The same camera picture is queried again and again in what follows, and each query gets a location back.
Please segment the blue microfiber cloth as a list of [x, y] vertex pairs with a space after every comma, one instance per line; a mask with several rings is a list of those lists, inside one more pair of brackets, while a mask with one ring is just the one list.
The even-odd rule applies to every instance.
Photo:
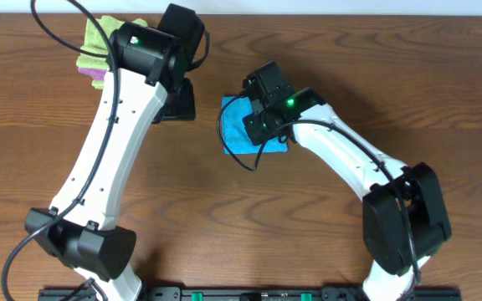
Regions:
[[[224, 96], [222, 98], [222, 107], [224, 107], [233, 96]], [[222, 114], [223, 140], [227, 147], [235, 155], [251, 155], [257, 154], [258, 145], [253, 145], [244, 128], [243, 117], [251, 114], [252, 107], [248, 98], [236, 99], [230, 104]], [[263, 153], [287, 152], [287, 144], [280, 143], [278, 138], [266, 143]]]

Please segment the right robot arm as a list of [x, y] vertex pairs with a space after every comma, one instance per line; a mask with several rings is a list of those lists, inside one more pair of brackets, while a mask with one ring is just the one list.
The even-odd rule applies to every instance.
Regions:
[[296, 90], [274, 61], [246, 76], [242, 94], [253, 110], [243, 123], [254, 145], [292, 140], [320, 157], [360, 199], [363, 241], [373, 258], [361, 287], [367, 299], [411, 299], [422, 266], [452, 237], [434, 170], [378, 150], [322, 95]]

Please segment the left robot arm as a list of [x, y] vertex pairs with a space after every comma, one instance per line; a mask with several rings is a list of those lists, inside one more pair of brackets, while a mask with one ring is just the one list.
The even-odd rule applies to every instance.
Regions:
[[156, 27], [124, 23], [102, 39], [108, 69], [90, 131], [58, 194], [29, 211], [25, 228], [104, 300], [137, 300], [136, 234], [118, 224], [123, 191], [149, 127], [193, 118], [187, 73], [200, 65], [195, 53], [208, 33], [192, 9], [170, 4]]

